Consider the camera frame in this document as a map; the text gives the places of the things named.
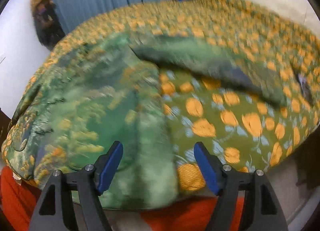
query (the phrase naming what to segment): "orange fabric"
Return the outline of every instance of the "orange fabric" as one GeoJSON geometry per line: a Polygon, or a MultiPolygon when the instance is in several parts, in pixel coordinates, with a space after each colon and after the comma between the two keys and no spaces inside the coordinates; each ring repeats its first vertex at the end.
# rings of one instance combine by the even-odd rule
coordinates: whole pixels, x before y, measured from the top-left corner
{"type": "MultiPolygon", "coordinates": [[[[216,198],[194,197],[160,210],[142,212],[141,216],[152,231],[203,231],[217,203],[216,198]]],[[[230,231],[240,224],[244,198],[238,198],[230,231]]]]}
{"type": "Polygon", "coordinates": [[[18,185],[7,166],[1,172],[0,191],[3,213],[12,227],[16,231],[27,231],[41,191],[25,182],[18,185]]]}

